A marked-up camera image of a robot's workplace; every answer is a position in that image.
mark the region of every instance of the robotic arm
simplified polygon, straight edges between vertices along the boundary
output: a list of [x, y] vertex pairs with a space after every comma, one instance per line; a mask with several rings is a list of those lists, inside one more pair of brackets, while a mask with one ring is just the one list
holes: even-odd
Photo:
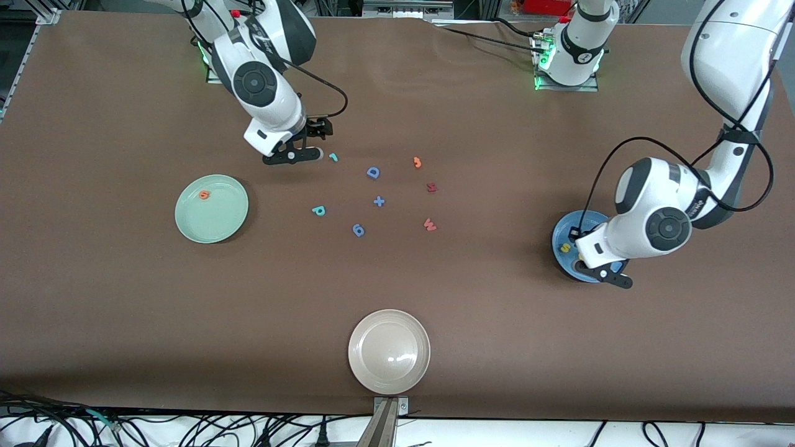
[[[618, 215], [576, 239], [582, 259], [577, 271], [604, 281], [615, 274], [609, 271], [612, 262], [667, 255], [688, 242], [692, 228], [714, 227], [731, 217], [708, 192], [732, 207], [739, 202], [772, 99], [770, 60], [783, 48], [792, 8], [792, 0], [706, 1], [681, 63], [688, 78], [693, 81], [695, 73], [704, 94], [728, 115], [710, 165], [698, 170], [699, 179], [688, 167], [657, 158], [635, 162], [615, 191]], [[699, 40], [693, 52], [694, 39]]]
[[[188, 20], [208, 66], [251, 115], [243, 137], [265, 164], [323, 157], [323, 151], [307, 147], [306, 140], [333, 134], [331, 122], [326, 116], [308, 118], [299, 95], [282, 75], [287, 67], [309, 61], [316, 43], [309, 20], [290, 0], [265, 0], [264, 12], [242, 24], [232, 18], [223, 0], [148, 1], [167, 5]], [[293, 145], [296, 141], [302, 142], [300, 150]]]
[[558, 84], [583, 84], [599, 67], [604, 45], [618, 22], [615, 0], [579, 0], [572, 20], [552, 28], [553, 47], [539, 68]]

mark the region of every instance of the metal bracket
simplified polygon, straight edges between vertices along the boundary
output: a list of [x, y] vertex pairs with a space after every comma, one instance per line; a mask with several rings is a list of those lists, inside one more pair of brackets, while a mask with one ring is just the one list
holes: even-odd
[[356, 447], [394, 447], [398, 430], [399, 398], [381, 398]]
[[[388, 397], [378, 396], [373, 399], [373, 412], [378, 409], [378, 404]], [[406, 416], [409, 413], [409, 396], [397, 396], [397, 415]]]
[[38, 18], [36, 25], [55, 25], [60, 19], [60, 10], [56, 8], [47, 8], [47, 13], [44, 15], [37, 12]]
[[535, 75], [536, 90], [559, 90], [559, 91], [598, 91], [599, 85], [596, 82], [596, 73], [592, 73], [584, 83], [577, 86], [563, 85], [555, 82], [549, 75], [541, 69], [541, 64], [547, 62], [555, 51], [553, 44], [552, 28], [546, 28], [539, 33], [534, 33], [529, 39], [530, 47], [542, 49], [544, 52], [533, 52], [533, 74]]
[[28, 57], [30, 57], [30, 52], [33, 51], [33, 44], [36, 43], [36, 39], [39, 37], [40, 31], [41, 26], [37, 26], [33, 31], [33, 35], [30, 37], [30, 43], [28, 43], [28, 48], [25, 49], [25, 55], [22, 57], [22, 62], [19, 64], [17, 75], [14, 77], [14, 83], [11, 84], [6, 101], [2, 104], [2, 107], [0, 107], [0, 123], [2, 123], [2, 120], [6, 117], [8, 107], [11, 105], [11, 98], [14, 96], [14, 92], [17, 90], [19, 79], [22, 77], [22, 70], [24, 70], [25, 66], [28, 64]]

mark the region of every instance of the white plate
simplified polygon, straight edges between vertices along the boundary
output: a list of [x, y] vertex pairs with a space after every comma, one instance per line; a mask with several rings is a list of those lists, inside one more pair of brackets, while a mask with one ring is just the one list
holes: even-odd
[[348, 344], [348, 363], [356, 379], [380, 395], [399, 395], [417, 385], [430, 361], [428, 333], [401, 310], [384, 309], [364, 317]]

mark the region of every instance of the table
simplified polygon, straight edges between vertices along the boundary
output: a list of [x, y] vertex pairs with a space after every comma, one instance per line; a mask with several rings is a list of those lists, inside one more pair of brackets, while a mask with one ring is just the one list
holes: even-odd
[[[679, 66], [686, 28], [617, 27], [599, 92], [571, 94], [534, 91], [521, 50], [422, 21], [313, 24], [306, 68], [351, 97], [321, 145], [339, 163], [277, 168], [204, 83], [180, 17], [66, 12], [43, 29], [0, 126], [0, 386], [93, 406], [366, 413], [348, 337], [396, 308], [429, 332], [407, 393], [423, 416], [795, 417], [795, 122], [778, 78], [768, 201], [633, 261], [625, 291], [566, 277], [551, 230], [624, 138], [687, 158], [713, 141], [719, 117]], [[339, 106], [288, 77], [310, 114]], [[638, 143], [614, 158], [594, 209], [613, 212], [618, 176], [647, 155], [664, 156]], [[199, 245], [173, 207], [210, 173], [245, 185], [250, 215]], [[743, 203], [765, 182], [755, 159]]]

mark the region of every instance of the black cable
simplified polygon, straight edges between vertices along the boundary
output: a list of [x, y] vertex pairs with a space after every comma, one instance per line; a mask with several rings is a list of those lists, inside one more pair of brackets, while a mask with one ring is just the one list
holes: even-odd
[[[235, 440], [237, 441], [237, 444], [238, 444], [238, 445], [237, 445], [237, 447], [240, 447], [240, 436], [238, 436], [238, 434], [237, 434], [237, 433], [235, 433], [235, 432], [224, 433], [224, 434], [222, 434], [222, 435], [219, 437], [219, 439], [220, 439], [221, 437], [227, 437], [227, 436], [234, 436], [234, 437], [235, 437]], [[209, 441], [208, 441], [208, 442], [205, 442], [205, 443], [203, 443], [203, 444], [202, 444], [202, 447], [209, 447], [209, 445], [210, 445], [210, 443], [209, 443]]]
[[475, 39], [481, 39], [481, 40], [484, 40], [484, 41], [494, 42], [496, 44], [506, 45], [506, 46], [514, 47], [514, 48], [518, 48], [518, 49], [526, 49], [527, 51], [530, 51], [530, 52], [544, 52], [544, 50], [542, 50], [542, 49], [531, 48], [531, 47], [526, 46], [526, 45], [512, 44], [510, 42], [500, 41], [498, 39], [492, 39], [491, 37], [479, 36], [477, 34], [467, 33], [466, 31], [459, 31], [458, 29], [451, 29], [451, 28], [443, 28], [443, 29], [446, 29], [447, 31], [449, 31], [451, 33], [463, 34], [464, 36], [474, 37]]
[[[701, 439], [704, 437], [704, 431], [707, 429], [707, 423], [706, 422], [699, 422], [699, 424], [700, 424], [700, 428], [699, 428], [699, 431], [698, 431], [698, 436], [696, 436], [696, 447], [701, 447]], [[657, 443], [655, 443], [654, 441], [651, 440], [651, 437], [649, 436], [649, 433], [646, 431], [646, 428], [648, 426], [652, 426], [657, 431], [657, 435], [660, 437], [660, 440], [662, 441], [663, 447], [668, 447], [668, 441], [665, 439], [665, 436], [663, 436], [662, 430], [660, 430], [660, 427], [657, 426], [656, 422], [652, 422], [652, 421], [643, 422], [643, 425], [642, 425], [643, 437], [646, 438], [646, 440], [649, 442], [649, 444], [653, 445], [654, 447], [661, 447], [660, 445], [658, 445]]]
[[[141, 437], [141, 441], [135, 439], [135, 437], [130, 432], [127, 431], [127, 428], [124, 426], [124, 424], [129, 424], [131, 427], [133, 427], [135, 431], [138, 432], [138, 436]], [[140, 445], [141, 447], [149, 447], [149, 442], [146, 440], [146, 436], [144, 436], [144, 433], [141, 431], [141, 429], [138, 428], [135, 422], [132, 422], [130, 420], [119, 419], [118, 426], [120, 426], [122, 430], [124, 430], [124, 433], [126, 433], [126, 435], [130, 437], [130, 439], [132, 439], [133, 442]]]
[[188, 19], [188, 23], [191, 24], [191, 28], [193, 28], [193, 32], [196, 33], [196, 36], [199, 36], [199, 39], [204, 42], [205, 45], [209, 46], [210, 42], [201, 35], [201, 32], [198, 28], [196, 28], [196, 24], [193, 23], [193, 19], [191, 18], [190, 14], [188, 14], [188, 6], [185, 5], [185, 0], [180, 0], [182, 2], [182, 12], [185, 14], [185, 18]]
[[13, 405], [19, 406], [21, 408], [29, 408], [29, 409], [31, 409], [33, 411], [36, 411], [37, 413], [39, 413], [41, 415], [47, 416], [49, 419], [52, 419], [53, 421], [56, 421], [59, 424], [61, 424], [69, 432], [70, 436], [72, 437], [72, 444], [75, 447], [77, 447], [77, 442], [78, 441], [80, 442], [80, 444], [83, 445], [83, 447], [91, 447], [86, 442], [86, 440], [83, 437], [83, 435], [81, 435], [80, 432], [77, 431], [77, 429], [72, 424], [67, 422], [65, 420], [65, 418], [62, 418], [59, 414], [56, 414], [53, 411], [50, 411], [50, 409], [45, 409], [45, 405], [43, 405], [41, 402], [39, 402], [39, 401], [48, 401], [50, 399], [35, 398], [36, 400], [32, 400], [31, 398], [27, 398], [25, 396], [15, 395], [13, 393], [9, 393], [8, 391], [3, 391], [3, 390], [0, 390], [0, 394], [6, 395], [6, 396], [8, 396], [10, 398], [9, 400], [6, 400], [5, 404], [13, 403]]
[[704, 432], [707, 431], [707, 423], [700, 422], [701, 430], [698, 431], [698, 436], [696, 436], [696, 447], [701, 447], [701, 438], [704, 437]]
[[454, 17], [454, 19], [453, 19], [453, 20], [458, 20], [458, 19], [460, 19], [461, 17], [463, 17], [463, 16], [464, 16], [464, 15], [467, 13], [467, 11], [469, 11], [469, 9], [470, 9], [470, 8], [472, 8], [472, 5], [474, 5], [474, 4], [475, 4], [475, 1], [476, 1], [476, 0], [472, 0], [471, 2], [469, 2], [469, 4], [467, 5], [467, 7], [466, 7], [466, 8], [464, 8], [464, 9], [463, 9], [463, 11], [461, 11], [461, 14], [458, 14], [458, 17]]
[[[246, 419], [249, 420], [248, 424], [239, 425], [241, 421], [245, 421]], [[252, 425], [252, 424], [254, 424], [254, 421], [253, 421], [253, 419], [251, 419], [251, 416], [243, 416], [240, 419], [234, 420], [228, 426], [223, 427], [214, 437], [211, 437], [209, 440], [205, 441], [202, 445], [210, 445], [210, 444], [212, 444], [213, 441], [223, 437], [223, 434], [226, 433], [229, 430], [241, 429], [243, 427], [247, 427], [247, 426]]]
[[320, 76], [310, 72], [306, 68], [302, 68], [302, 67], [290, 62], [289, 60], [286, 60], [284, 57], [281, 57], [278, 54], [271, 53], [271, 55], [273, 55], [275, 57], [278, 57], [279, 60], [281, 60], [281, 62], [283, 64], [289, 65], [290, 67], [295, 68], [299, 72], [304, 73], [306, 76], [309, 76], [310, 78], [312, 78], [312, 79], [316, 80], [317, 82], [325, 85], [326, 87], [330, 87], [331, 89], [337, 91], [338, 93], [340, 93], [342, 95], [343, 99], [345, 99], [345, 104], [343, 104], [342, 108], [339, 109], [338, 111], [336, 111], [334, 113], [331, 113], [331, 114], [328, 114], [328, 115], [325, 115], [326, 117], [328, 117], [328, 118], [335, 117], [337, 115], [342, 114], [345, 111], [345, 109], [347, 109], [348, 98], [347, 98], [347, 94], [345, 93], [345, 91], [342, 88], [339, 88], [339, 87], [335, 86], [334, 84], [328, 82], [327, 80], [321, 78]]
[[657, 444], [656, 442], [652, 441], [651, 437], [649, 437], [649, 433], [646, 431], [646, 427], [648, 427], [648, 426], [652, 426], [657, 431], [657, 435], [660, 436], [660, 440], [662, 441], [662, 445], [664, 447], [668, 447], [668, 441], [665, 439], [665, 436], [663, 436], [662, 430], [660, 430], [660, 427], [658, 427], [656, 423], [651, 422], [651, 421], [643, 422], [643, 425], [642, 425], [643, 437], [646, 438], [646, 440], [649, 442], [649, 444], [653, 445], [654, 447], [661, 447], [659, 444]]
[[707, 17], [704, 17], [704, 21], [702, 21], [701, 25], [699, 25], [696, 35], [693, 36], [693, 43], [690, 46], [690, 55], [688, 58], [690, 79], [692, 80], [693, 85], [696, 87], [696, 90], [699, 92], [699, 95], [701, 95], [701, 97], [704, 98], [704, 101], [707, 101], [707, 104], [709, 104], [710, 107], [715, 109], [715, 111], [720, 113], [721, 116], [723, 116], [725, 119], [735, 124], [740, 130], [742, 130], [743, 132], [747, 132], [748, 129], [746, 129], [745, 126], [743, 126], [739, 121], [737, 121], [737, 119], [729, 115], [724, 109], [720, 108], [720, 106], [716, 104], [715, 101], [712, 101], [712, 98], [710, 98], [707, 95], [707, 93], [701, 87], [701, 84], [699, 83], [698, 79], [696, 78], [696, 67], [693, 66], [693, 63], [696, 60], [696, 46], [698, 45], [699, 37], [701, 37], [704, 28], [707, 27], [709, 19], [712, 18], [712, 15], [714, 15], [718, 11], [718, 8], [720, 8], [720, 6], [723, 5], [723, 2], [725, 1], [726, 0], [718, 0], [718, 2], [712, 7], [709, 13], [707, 13]]
[[180, 439], [179, 444], [177, 444], [178, 447], [182, 447], [183, 445], [185, 445], [185, 442], [188, 440], [188, 436], [190, 436], [191, 433], [193, 433], [193, 430], [197, 430], [198, 431], [199, 427], [201, 427], [201, 424], [203, 422], [206, 422], [207, 419], [209, 419], [209, 418], [210, 418], [209, 416], [200, 417], [199, 421], [196, 424], [194, 424], [193, 426], [191, 426], [191, 428], [189, 428], [187, 432], [185, 432], [185, 435], [182, 437], [182, 439]]
[[515, 27], [512, 23], [510, 23], [509, 21], [505, 20], [504, 18], [492, 17], [489, 20], [490, 21], [498, 21], [498, 22], [502, 23], [503, 25], [507, 26], [511, 31], [513, 31], [514, 33], [516, 33], [516, 34], [518, 34], [520, 36], [524, 36], [524, 37], [532, 37], [533, 36], [533, 33], [529, 33], [527, 31], [522, 31], [521, 29]]
[[602, 430], [604, 430], [604, 426], [607, 425], [607, 421], [602, 421], [602, 424], [596, 429], [596, 433], [594, 433], [594, 437], [591, 438], [591, 443], [588, 444], [588, 447], [594, 447], [596, 445], [596, 441], [599, 439], [599, 435], [602, 434]]
[[[777, 62], [778, 62], [778, 59], [774, 60], [773, 63], [770, 64], [770, 69], [767, 71], [767, 74], [765, 75], [765, 79], [762, 81], [762, 84], [759, 85], [759, 88], [756, 89], [756, 94], [754, 94], [754, 98], [750, 101], [750, 103], [748, 103], [748, 106], [746, 107], [746, 110], [743, 112], [742, 115], [740, 115], [740, 118], [739, 118], [738, 121], [742, 122], [742, 120], [746, 117], [746, 115], [748, 115], [748, 112], [750, 111], [751, 107], [753, 107], [754, 103], [759, 98], [759, 95], [762, 94], [762, 90], [764, 90], [765, 84], [767, 83], [767, 81], [770, 80], [770, 76], [773, 74], [773, 69], [776, 67], [776, 63]], [[715, 149], [718, 146], [718, 144], [720, 142], [721, 142], [721, 140], [718, 140], [718, 142], [716, 142], [714, 145], [710, 146], [709, 149], [707, 149], [703, 153], [701, 153], [701, 155], [699, 155], [698, 157], [696, 157], [695, 160], [692, 161], [692, 164], [695, 165], [702, 158], [704, 158], [707, 155], [709, 155], [712, 152], [712, 150]]]
[[[673, 155], [677, 160], [679, 160], [679, 162], [681, 162], [682, 165], [686, 166], [690, 170], [690, 172], [693, 175], [696, 176], [696, 179], [698, 179], [698, 181], [702, 185], [706, 185], [707, 184], [707, 182], [702, 178], [701, 173], [695, 167], [693, 167], [692, 164], [690, 164], [687, 160], [685, 160], [676, 150], [673, 150], [670, 147], [668, 147], [665, 143], [663, 143], [663, 142], [661, 142], [659, 140], [656, 140], [654, 138], [650, 138], [650, 137], [632, 137], [632, 138], [628, 138], [628, 139], [620, 142], [618, 146], [613, 148], [613, 150], [607, 155], [607, 158], [604, 159], [604, 162], [602, 163], [602, 165], [599, 167], [599, 172], [596, 174], [596, 178], [594, 179], [593, 186], [591, 186], [591, 191], [588, 193], [588, 200], [586, 200], [586, 202], [585, 202], [585, 209], [583, 210], [583, 214], [580, 216], [580, 224], [577, 226], [578, 230], [582, 231], [583, 219], [585, 218], [585, 212], [588, 210], [588, 207], [591, 206], [591, 198], [593, 197], [594, 190], [596, 189], [596, 184], [599, 182], [599, 178], [602, 176], [602, 171], [604, 170], [604, 167], [607, 165], [607, 163], [610, 161], [610, 159], [613, 157], [613, 154], [615, 154], [616, 151], [621, 149], [621, 147], [624, 146], [625, 144], [627, 144], [629, 142], [634, 142], [634, 141], [652, 142], [652, 143], [656, 144], [657, 146], [660, 146], [662, 149], [668, 151], [669, 154]], [[767, 198], [767, 195], [770, 194], [770, 190], [773, 188], [773, 183], [774, 183], [774, 178], [775, 178], [775, 174], [774, 174], [774, 170], [773, 170], [773, 160], [770, 159], [770, 155], [767, 153], [767, 151], [763, 150], [761, 143], [759, 144], [759, 149], [762, 152], [762, 155], [765, 156], [765, 160], [767, 161], [767, 167], [768, 167], [768, 170], [769, 170], [769, 176], [768, 176], [767, 186], [765, 187], [765, 191], [762, 193], [762, 195], [753, 204], [748, 205], [748, 206], [743, 207], [743, 208], [734, 208], [734, 207], [724, 203], [721, 199], [719, 199], [715, 195], [715, 193], [712, 192], [711, 189], [707, 189], [707, 192], [708, 192], [710, 198], [712, 198], [718, 204], [718, 206], [720, 206], [723, 209], [727, 209], [728, 211], [746, 212], [746, 211], [750, 211], [750, 210], [758, 207]]]
[[[338, 418], [328, 419], [328, 420], [326, 421], [326, 423], [331, 423], [331, 422], [334, 422], [334, 421], [341, 421], [341, 420], [343, 420], [343, 419], [349, 419], [349, 418], [359, 418], [359, 417], [362, 417], [362, 416], [372, 416], [372, 414], [352, 414], [352, 415], [349, 415], [349, 416], [339, 416]], [[282, 442], [280, 442], [280, 443], [276, 444], [276, 446], [275, 446], [275, 447], [282, 447], [284, 444], [286, 444], [286, 443], [287, 443], [287, 441], [289, 441], [289, 440], [293, 439], [294, 437], [296, 437], [296, 436], [298, 436], [299, 434], [302, 434], [302, 433], [304, 433], [304, 432], [306, 432], [306, 433], [308, 433], [308, 432], [311, 432], [311, 431], [312, 431], [312, 429], [314, 429], [314, 428], [316, 428], [316, 427], [320, 426], [320, 424], [322, 424], [322, 423], [323, 423], [323, 422], [318, 422], [318, 423], [316, 423], [316, 424], [313, 424], [313, 425], [307, 426], [307, 428], [305, 428], [305, 429], [298, 430], [296, 433], [293, 433], [292, 435], [290, 435], [290, 436], [288, 436], [287, 438], [285, 438], [285, 439], [284, 439]]]
[[296, 447], [298, 443], [301, 442], [301, 440], [303, 440], [305, 437], [307, 437], [307, 435], [310, 434], [311, 432], [312, 432], [311, 430], [306, 430], [306, 433], [302, 434], [301, 437], [296, 439], [296, 441], [293, 443], [293, 447]]
[[320, 421], [320, 433], [317, 434], [317, 441], [315, 441], [315, 447], [328, 447], [331, 443], [328, 441], [328, 432], [326, 430], [326, 416], [323, 416], [323, 420]]
[[213, 13], [213, 14], [215, 14], [215, 16], [218, 18], [218, 21], [220, 21], [220, 22], [221, 22], [221, 25], [223, 25], [223, 28], [224, 28], [224, 29], [227, 31], [227, 33], [229, 33], [229, 31], [230, 31], [230, 30], [229, 30], [229, 27], [228, 27], [228, 26], [227, 26], [227, 24], [226, 24], [226, 23], [223, 21], [223, 19], [221, 18], [221, 16], [218, 14], [218, 11], [216, 11], [216, 10], [215, 10], [215, 8], [213, 8], [213, 7], [212, 7], [212, 5], [210, 4], [210, 2], [206, 2], [206, 3], [204, 3], [204, 4], [205, 4], [205, 5], [207, 5], [207, 7], [208, 7], [208, 8], [210, 8], [210, 11], [212, 11], [212, 13]]
[[142, 418], [140, 416], [132, 416], [130, 418], [124, 418], [123, 421], [125, 421], [125, 422], [128, 422], [128, 421], [144, 421], [144, 422], [146, 422], [148, 424], [165, 424], [166, 422], [176, 421], [179, 418], [192, 418], [192, 416], [179, 415], [179, 416], [174, 416], [173, 418], [164, 419], [162, 421], [158, 421], [158, 420], [153, 421], [151, 419]]
[[11, 421], [11, 422], [9, 422], [9, 423], [5, 424], [4, 426], [0, 427], [0, 433], [2, 433], [2, 431], [3, 431], [3, 430], [5, 430], [5, 429], [6, 429], [6, 428], [8, 428], [9, 426], [11, 426], [12, 424], [14, 424], [14, 423], [16, 423], [16, 422], [19, 422], [19, 421], [21, 421], [22, 419], [29, 418], [29, 417], [30, 417], [30, 416], [28, 416], [27, 414], [26, 414], [26, 415], [24, 415], [24, 416], [18, 416], [18, 417], [17, 417], [16, 419], [14, 419], [13, 421]]

